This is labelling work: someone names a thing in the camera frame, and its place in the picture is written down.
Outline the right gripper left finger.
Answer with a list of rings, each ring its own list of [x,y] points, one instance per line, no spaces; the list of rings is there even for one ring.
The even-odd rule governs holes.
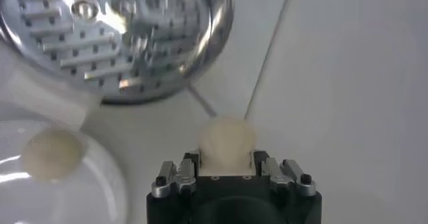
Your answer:
[[[164,161],[152,183],[152,196],[165,198],[173,191],[191,195],[196,189],[200,162],[199,150],[186,152],[178,166],[171,160]]]

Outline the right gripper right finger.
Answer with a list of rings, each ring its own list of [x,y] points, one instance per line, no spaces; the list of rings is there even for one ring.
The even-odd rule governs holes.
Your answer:
[[[267,177],[271,188],[280,187],[294,190],[299,196],[315,196],[316,183],[306,174],[295,160],[284,159],[277,162],[264,150],[251,151],[251,169],[258,177]]]

